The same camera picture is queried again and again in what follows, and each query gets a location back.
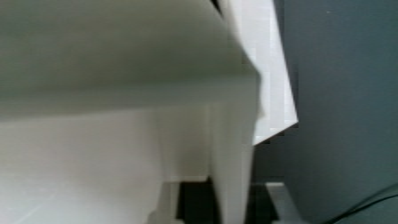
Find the gray wall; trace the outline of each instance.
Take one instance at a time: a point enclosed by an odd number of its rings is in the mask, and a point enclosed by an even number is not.
[[[398,1],[277,2],[300,124],[257,147],[254,182],[286,181],[318,223],[398,182]]]

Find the dark gap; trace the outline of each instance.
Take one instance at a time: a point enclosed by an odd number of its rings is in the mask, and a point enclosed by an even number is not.
[[[209,0],[209,1],[211,1],[211,3],[213,3],[215,9],[216,9],[216,11],[218,11],[218,13],[220,13],[220,4],[218,4],[218,0]]]

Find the white panel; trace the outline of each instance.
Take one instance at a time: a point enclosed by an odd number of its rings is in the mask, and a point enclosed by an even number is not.
[[[151,111],[0,124],[0,217],[12,224],[142,224],[161,166]]]

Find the white surface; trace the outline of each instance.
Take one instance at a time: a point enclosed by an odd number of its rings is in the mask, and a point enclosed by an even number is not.
[[[209,1],[7,1],[0,24],[0,223],[144,224],[211,175],[241,224],[257,73]]]
[[[296,123],[273,1],[220,0],[220,9],[261,74],[257,144]]]

